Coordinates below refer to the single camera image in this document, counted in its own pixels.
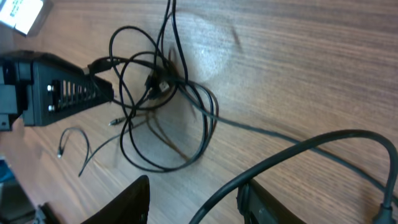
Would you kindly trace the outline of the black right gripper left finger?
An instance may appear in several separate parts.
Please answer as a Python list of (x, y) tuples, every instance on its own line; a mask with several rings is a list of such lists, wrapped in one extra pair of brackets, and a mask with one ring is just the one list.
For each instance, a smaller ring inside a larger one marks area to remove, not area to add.
[(150, 185), (146, 175), (140, 176), (110, 203), (83, 221), (86, 224), (148, 222)]

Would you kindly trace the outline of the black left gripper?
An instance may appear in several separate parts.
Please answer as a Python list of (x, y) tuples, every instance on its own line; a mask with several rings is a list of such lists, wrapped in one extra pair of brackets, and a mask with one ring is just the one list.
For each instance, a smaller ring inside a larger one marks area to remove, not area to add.
[(46, 126), (114, 99), (112, 84), (52, 54), (1, 54), (1, 130)]

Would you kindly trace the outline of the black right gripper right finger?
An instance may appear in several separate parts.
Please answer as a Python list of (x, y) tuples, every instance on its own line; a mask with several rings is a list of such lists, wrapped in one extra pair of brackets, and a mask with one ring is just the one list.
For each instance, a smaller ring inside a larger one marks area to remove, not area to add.
[(236, 199), (244, 224), (305, 224), (254, 179), (238, 187)]

